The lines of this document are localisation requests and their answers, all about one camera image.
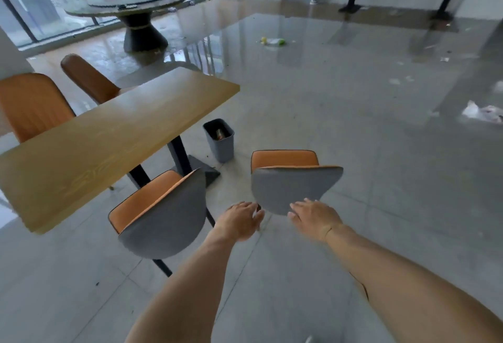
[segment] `chair back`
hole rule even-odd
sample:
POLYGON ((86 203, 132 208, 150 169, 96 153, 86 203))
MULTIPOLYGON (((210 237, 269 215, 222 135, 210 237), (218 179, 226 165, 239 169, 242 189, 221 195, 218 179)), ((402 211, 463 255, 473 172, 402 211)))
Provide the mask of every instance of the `chair back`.
POLYGON ((60 65, 65 74, 98 105, 119 94, 119 87, 77 54, 68 54, 60 65))
POLYGON ((286 215, 290 204, 305 198, 320 200, 343 175, 339 166, 273 166, 255 168, 251 192, 262 208, 286 215))
POLYGON ((206 219, 206 176, 196 169, 183 177, 119 234, 134 254, 163 259, 189 246, 206 219))
POLYGON ((1 80, 0 107, 20 143, 75 117, 53 80, 39 73, 1 80))

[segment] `chair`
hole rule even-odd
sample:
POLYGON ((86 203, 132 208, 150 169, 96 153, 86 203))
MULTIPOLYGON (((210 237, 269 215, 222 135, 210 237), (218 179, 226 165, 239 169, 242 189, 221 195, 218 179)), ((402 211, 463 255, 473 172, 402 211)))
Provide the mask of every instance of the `chair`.
POLYGON ((204 171, 196 169, 181 177, 169 170, 116 206, 108 219, 129 251, 152 259, 170 276, 172 272, 162 259, 195 240, 206 213, 204 171))
POLYGON ((53 80, 39 73, 1 80, 0 107, 19 143, 75 117, 53 80))
POLYGON ((251 192, 277 215, 286 215, 296 201, 321 199, 342 175, 342 167, 319 165, 313 151, 265 150, 251 156, 251 192))
POLYGON ((65 74, 98 105, 119 95, 120 88, 98 72, 84 58, 77 54, 68 54, 61 60, 65 74))

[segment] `round table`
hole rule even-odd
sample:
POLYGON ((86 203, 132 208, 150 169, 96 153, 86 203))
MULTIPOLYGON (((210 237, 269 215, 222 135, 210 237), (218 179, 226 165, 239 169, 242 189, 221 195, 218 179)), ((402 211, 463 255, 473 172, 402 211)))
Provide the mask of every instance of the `round table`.
POLYGON ((184 0, 74 0, 64 10, 78 17, 116 16, 126 25, 124 50, 145 52, 167 47, 167 40, 150 22, 152 12, 184 0))

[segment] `floor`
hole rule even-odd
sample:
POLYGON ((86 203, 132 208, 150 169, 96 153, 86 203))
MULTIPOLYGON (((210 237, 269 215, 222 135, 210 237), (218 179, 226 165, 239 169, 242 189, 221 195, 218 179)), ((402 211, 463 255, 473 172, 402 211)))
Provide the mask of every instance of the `floor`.
MULTIPOLYGON (((117 30, 30 63, 54 79, 77 113, 94 104, 59 70, 70 52, 121 87, 152 79, 173 62, 240 84, 240 93, 182 134, 189 153, 222 173, 207 192, 215 217, 253 199, 252 151, 313 149, 322 164, 345 169, 323 198, 344 222, 503 318, 503 126, 461 116, 470 99, 503 107, 494 90, 503 80, 503 27, 458 19, 433 29, 420 13, 386 8, 343 22, 334 12, 214 0, 154 21, 170 41, 166 53, 128 56, 117 30), (263 36, 287 44, 264 47, 263 36), (236 131, 235 159, 223 165, 201 127, 217 117, 236 131)), ((11 133, 0 138, 3 150, 15 144, 11 133)), ((172 165, 167 148, 143 163, 150 177, 172 165)), ((19 219, 8 222, 12 213, 4 207, 2 340, 124 341, 166 279, 117 241, 107 214, 134 187, 126 177, 115 187, 42 236, 19 219)), ((214 342, 303 343, 311 334, 320 342, 392 341, 325 246, 301 237, 284 217, 268 214, 264 224, 232 252, 214 342)), ((176 271, 210 228, 167 265, 176 271)))

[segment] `gray trash can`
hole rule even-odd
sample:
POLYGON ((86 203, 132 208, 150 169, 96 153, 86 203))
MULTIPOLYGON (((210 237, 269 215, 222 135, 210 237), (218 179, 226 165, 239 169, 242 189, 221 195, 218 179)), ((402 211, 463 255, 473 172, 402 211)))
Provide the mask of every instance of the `gray trash can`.
POLYGON ((234 130, 223 119, 214 119, 203 124, 206 138, 210 143, 211 152, 220 163, 228 162, 234 157, 234 130), (217 130, 221 130, 224 138, 218 140, 217 130))

